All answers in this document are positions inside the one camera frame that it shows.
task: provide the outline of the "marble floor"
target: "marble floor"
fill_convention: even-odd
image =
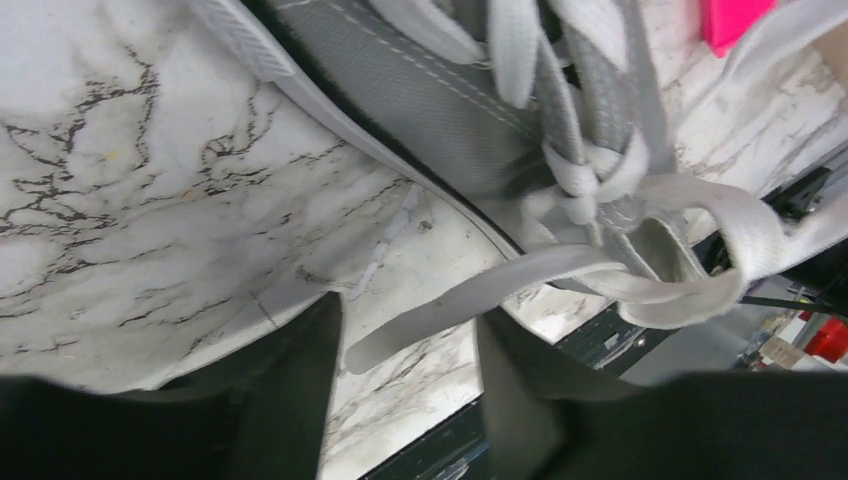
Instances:
[[[714,78],[697,2],[641,0],[667,109]],[[0,371],[150,388],[327,288],[344,344],[500,262],[453,209],[318,126],[171,0],[30,0],[0,17]],[[848,136],[804,51],[680,129],[681,167],[766,192]],[[710,231],[693,216],[693,240]],[[605,305],[507,307],[554,341]],[[479,393],[470,326],[339,374],[322,478],[357,478]]]

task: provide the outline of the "pink object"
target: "pink object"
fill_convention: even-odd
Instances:
[[[721,58],[777,0],[701,0],[701,35]]]

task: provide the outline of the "shoelace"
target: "shoelace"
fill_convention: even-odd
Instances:
[[[434,53],[457,63],[486,60],[482,47],[432,0],[370,0],[401,32]],[[623,20],[613,0],[549,0],[569,27],[589,39],[621,71],[627,71]],[[774,10],[738,44],[718,80],[687,109],[680,121],[712,98],[726,83],[750,76],[796,52],[848,20],[844,0],[798,0]],[[499,95],[524,107],[540,64],[555,60],[542,33],[535,0],[489,0],[490,63]],[[728,311],[749,282],[790,268],[848,237],[848,197],[785,225],[752,194],[689,174],[646,177],[647,148],[634,130],[624,155],[579,139],[570,91],[564,85],[553,101],[567,118],[565,141],[577,158],[566,159],[546,140],[545,159],[558,185],[527,196],[522,203],[525,238],[538,249],[489,269],[437,299],[384,324],[347,352],[349,371],[361,373],[403,348],[485,313],[524,288],[572,278],[618,302],[622,318],[648,328],[679,328]],[[626,194],[671,211],[702,208],[717,221],[733,268],[715,277],[666,283],[633,275],[593,245],[559,245],[541,223],[553,208],[563,208],[577,224],[594,225],[597,204]]]

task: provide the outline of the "shoe sole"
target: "shoe sole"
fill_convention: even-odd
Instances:
[[[515,258],[520,254],[519,249],[473,207],[412,167],[339,109],[241,1],[189,0],[189,4],[257,78],[276,84],[295,104],[345,142],[436,194],[468,218],[505,257]]]

